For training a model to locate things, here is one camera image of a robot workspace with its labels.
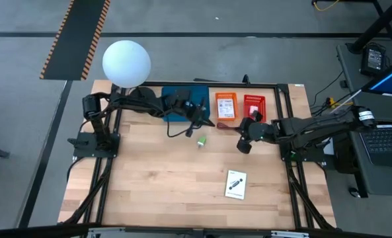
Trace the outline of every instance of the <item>wooden table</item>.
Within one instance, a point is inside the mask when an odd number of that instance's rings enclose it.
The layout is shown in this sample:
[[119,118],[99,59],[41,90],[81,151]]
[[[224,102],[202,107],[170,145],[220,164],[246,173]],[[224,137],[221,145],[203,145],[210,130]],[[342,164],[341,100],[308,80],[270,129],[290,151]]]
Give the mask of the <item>wooden table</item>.
[[[110,81],[95,81],[92,93],[110,92]],[[289,85],[294,116],[310,116],[303,85]],[[152,87],[160,95],[161,87]],[[242,119],[244,94],[266,97],[266,117],[277,118],[272,89],[210,88],[212,122],[217,122],[215,93],[236,92]],[[285,100],[282,95],[283,111]],[[84,131],[90,132],[86,125]],[[188,123],[171,123],[171,134]],[[236,148],[239,134],[202,127],[191,138],[166,136],[166,123],[148,114],[124,110],[120,124],[120,151],[114,159],[103,224],[148,227],[205,227],[228,229],[293,229],[285,164],[277,145],[252,143],[248,155]],[[207,136],[206,146],[197,141]],[[86,158],[72,169],[59,221],[66,220],[86,197],[95,159]],[[327,182],[314,163],[304,163],[309,197],[326,220],[335,225]],[[247,173],[244,200],[224,196],[228,170]],[[92,210],[95,220],[98,198]],[[299,199],[302,224],[303,203]]]

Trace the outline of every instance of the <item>blue box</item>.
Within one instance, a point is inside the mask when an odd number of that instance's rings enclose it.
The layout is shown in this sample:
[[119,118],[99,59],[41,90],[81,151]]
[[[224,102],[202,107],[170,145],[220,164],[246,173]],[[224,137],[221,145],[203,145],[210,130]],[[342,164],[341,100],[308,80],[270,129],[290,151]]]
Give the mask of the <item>blue box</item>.
[[[162,88],[162,96],[172,95],[175,94],[177,89],[189,89],[190,93],[190,100],[194,104],[200,104],[202,102],[202,98],[204,97],[205,101],[205,119],[209,119],[210,117],[210,97],[209,97],[209,87],[207,86],[168,86]],[[170,122],[187,122],[188,120],[183,117],[179,116],[175,113],[171,113],[168,115]]]

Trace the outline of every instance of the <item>black metal frame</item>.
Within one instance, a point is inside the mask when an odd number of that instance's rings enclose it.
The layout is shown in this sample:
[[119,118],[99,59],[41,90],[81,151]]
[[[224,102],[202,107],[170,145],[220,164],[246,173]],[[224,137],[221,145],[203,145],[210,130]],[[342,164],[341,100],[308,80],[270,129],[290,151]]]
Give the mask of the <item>black metal frame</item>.
[[[274,90],[274,95],[275,95],[275,100],[276,100],[276,108],[278,111],[278,118],[283,118],[284,114],[282,112],[282,103],[281,103],[281,98],[280,98],[280,93],[284,94],[285,102],[286,102],[286,110],[287,110],[287,115],[288,116],[293,116],[292,112],[292,105],[291,105],[291,100],[290,100],[290,92],[288,89],[287,84],[264,84],[264,83],[250,83],[250,81],[246,78],[243,79],[242,83],[220,83],[220,82],[210,82],[210,81],[204,81],[204,82],[164,82],[164,81],[153,81],[153,82],[145,82],[142,86],[147,86],[147,87],[164,87],[164,86],[191,86],[191,85],[204,85],[208,87],[227,87],[227,88],[257,88],[257,89],[272,89]],[[116,120],[115,120],[115,126],[114,126],[114,133],[118,133],[118,128],[119,128],[119,121],[121,118],[121,110],[117,112],[116,115]],[[293,210],[293,215],[294,215],[294,223],[295,223],[295,228],[299,229],[302,228],[301,226],[301,220],[300,220],[300,213],[298,210],[298,205],[297,205],[297,194],[296,194],[296,188],[294,186],[294,183],[296,183],[296,186],[299,186],[299,192],[304,192],[305,197],[308,199],[307,195],[307,186],[306,186],[306,181],[305,181],[305,175],[304,175],[304,170],[303,170],[303,165],[301,161],[296,162],[296,167],[297,167],[297,172],[299,175],[299,180],[301,184],[298,184],[297,180],[295,178],[292,178],[290,176],[290,173],[292,173],[292,162],[290,159],[290,152],[288,151],[290,147],[288,145],[283,145],[280,146],[280,151],[281,154],[283,155],[282,158],[284,160],[284,163],[286,164],[286,170],[288,172],[288,185],[290,188],[290,198],[291,198],[291,203],[292,203],[292,210]],[[107,161],[107,167],[108,170],[111,169],[112,167],[112,160],[113,158],[108,158]],[[97,158],[96,161],[96,166],[93,171],[93,178],[92,178],[92,188],[95,187],[95,184],[97,183],[97,178],[100,173],[100,164],[101,164],[101,158]],[[106,195],[107,195],[107,189],[108,189],[108,180],[109,176],[106,178],[103,186],[102,186],[102,192],[100,195],[100,202],[98,205],[98,210],[97,210],[97,218],[96,218],[96,223],[100,224],[102,222],[102,215],[103,215],[103,210],[104,210],[104,203],[106,201]],[[87,208],[85,212],[85,218],[84,222],[89,222],[89,214],[91,212],[91,205]],[[305,215],[307,218],[307,226],[308,228],[314,228],[313,226],[313,218],[310,209],[308,208],[307,205],[305,205]],[[142,231],[150,231],[152,228],[151,227],[139,227]],[[172,229],[170,230],[173,233],[181,233],[180,229]]]
[[[276,100],[276,108],[278,112],[278,118],[283,118],[284,113],[282,110],[281,103],[281,93],[284,94],[284,100],[286,102],[286,110],[288,116],[293,116],[292,105],[290,92],[287,84],[263,84],[263,83],[250,83],[248,79],[245,78],[242,83],[220,83],[220,82],[211,82],[207,80],[198,80],[197,82],[146,82],[143,84],[144,86],[152,86],[152,87],[162,87],[162,86],[190,86],[190,85],[205,85],[208,87],[227,87],[227,88],[256,88],[256,89],[272,89],[274,90],[274,96]],[[121,119],[121,110],[116,113],[116,119],[114,123],[113,133],[118,133],[118,128],[120,125]],[[292,161],[290,159],[290,147],[289,145],[280,146],[280,152],[282,154],[282,159],[286,165],[286,171],[288,174],[288,184],[290,188],[290,198],[292,203],[292,210],[294,216],[295,229],[292,232],[298,233],[308,233],[310,237],[373,237],[371,235],[357,234],[357,233],[349,233],[343,232],[339,229],[335,229],[330,226],[325,219],[320,215],[320,213],[316,210],[313,203],[309,200],[307,195],[307,188],[305,183],[305,175],[303,171],[303,165],[301,161],[296,162],[296,167],[299,175],[300,184],[296,179],[294,172]],[[97,211],[97,220],[96,223],[88,223],[89,219],[85,216],[85,222],[81,224],[71,224],[77,223],[79,218],[69,219],[71,223],[65,222],[63,224],[48,226],[48,227],[20,227],[18,229],[8,229],[8,230],[0,230],[0,237],[18,237],[21,234],[27,234],[27,237],[39,237],[39,235],[44,234],[46,237],[66,237],[73,235],[81,235],[82,237],[87,233],[94,233],[96,236],[98,234],[93,230],[100,229],[101,227],[105,227],[105,229],[115,229],[117,231],[127,231],[127,232],[149,232],[149,233],[179,233],[179,234],[189,234],[194,235],[196,238],[202,238],[205,235],[230,235],[230,234],[238,234],[238,235],[264,235],[265,237],[276,236],[279,232],[285,231],[272,231],[268,229],[192,229],[192,228],[166,228],[166,227],[110,227],[107,225],[101,225],[102,223],[102,215],[104,210],[104,203],[106,201],[106,194],[108,189],[108,181],[110,176],[110,170],[112,168],[113,158],[108,158],[105,170],[100,178],[100,164],[101,160],[99,159],[99,166],[96,166],[93,171],[93,181],[92,186],[101,188],[100,202],[98,204]],[[302,227],[300,221],[300,214],[297,205],[297,193],[301,197],[305,205],[305,212],[307,218],[308,227]],[[85,199],[85,202],[92,203],[92,200]],[[30,217],[26,217],[30,214],[23,214],[23,220],[29,220]],[[321,229],[314,229],[313,220],[314,217],[319,224]]]

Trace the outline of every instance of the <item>white ball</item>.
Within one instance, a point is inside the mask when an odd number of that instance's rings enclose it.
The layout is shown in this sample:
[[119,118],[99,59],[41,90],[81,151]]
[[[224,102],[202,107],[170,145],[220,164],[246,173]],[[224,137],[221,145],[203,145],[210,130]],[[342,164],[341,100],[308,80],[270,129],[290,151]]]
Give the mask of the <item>white ball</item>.
[[103,54],[104,74],[115,85],[137,87],[149,77],[151,62],[143,46],[130,40],[111,44]]

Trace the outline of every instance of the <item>small green object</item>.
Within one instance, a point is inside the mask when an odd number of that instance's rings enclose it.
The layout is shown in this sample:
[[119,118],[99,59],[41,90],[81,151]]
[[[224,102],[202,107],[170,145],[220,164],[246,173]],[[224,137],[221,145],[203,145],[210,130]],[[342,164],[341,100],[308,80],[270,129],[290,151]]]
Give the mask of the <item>small green object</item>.
[[204,147],[204,144],[206,143],[206,136],[202,136],[198,141],[197,145],[199,148]]

